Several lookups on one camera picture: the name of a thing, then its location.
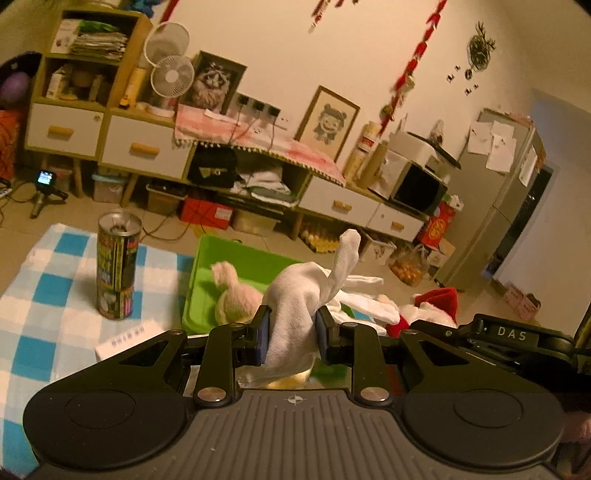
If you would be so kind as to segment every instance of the black bag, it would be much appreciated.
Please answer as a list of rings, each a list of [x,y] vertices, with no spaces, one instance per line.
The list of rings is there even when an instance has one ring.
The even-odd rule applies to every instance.
[[[230,147],[198,145],[187,177],[195,185],[230,189],[237,178],[236,160]]]

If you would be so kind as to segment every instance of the camera screen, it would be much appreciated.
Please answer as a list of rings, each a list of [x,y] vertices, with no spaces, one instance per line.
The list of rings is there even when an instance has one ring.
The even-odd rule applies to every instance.
[[[39,177],[37,177],[37,183],[41,183],[43,185],[51,185],[51,181],[53,180],[53,176],[55,174],[50,171],[41,170],[39,172]]]

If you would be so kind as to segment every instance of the metal screw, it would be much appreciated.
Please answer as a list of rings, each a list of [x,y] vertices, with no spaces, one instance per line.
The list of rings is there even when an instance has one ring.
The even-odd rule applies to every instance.
[[[226,391],[218,387],[206,387],[199,390],[197,396],[207,402],[215,403],[226,398]]]
[[[361,398],[367,401],[385,401],[390,392],[381,387],[366,387],[361,391]]]

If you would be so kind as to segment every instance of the tall beverage can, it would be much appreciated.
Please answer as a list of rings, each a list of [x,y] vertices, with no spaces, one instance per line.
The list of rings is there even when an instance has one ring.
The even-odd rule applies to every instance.
[[[101,315],[124,319],[133,310],[135,260],[141,220],[126,210],[99,218],[96,238],[96,302]]]

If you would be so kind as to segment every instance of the blue plush toy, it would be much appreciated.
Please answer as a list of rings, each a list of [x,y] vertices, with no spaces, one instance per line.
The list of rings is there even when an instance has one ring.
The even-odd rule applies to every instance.
[[[163,0],[132,0],[130,3],[124,6],[124,10],[133,10],[136,12],[142,12],[148,18],[154,16],[153,7],[159,5]]]

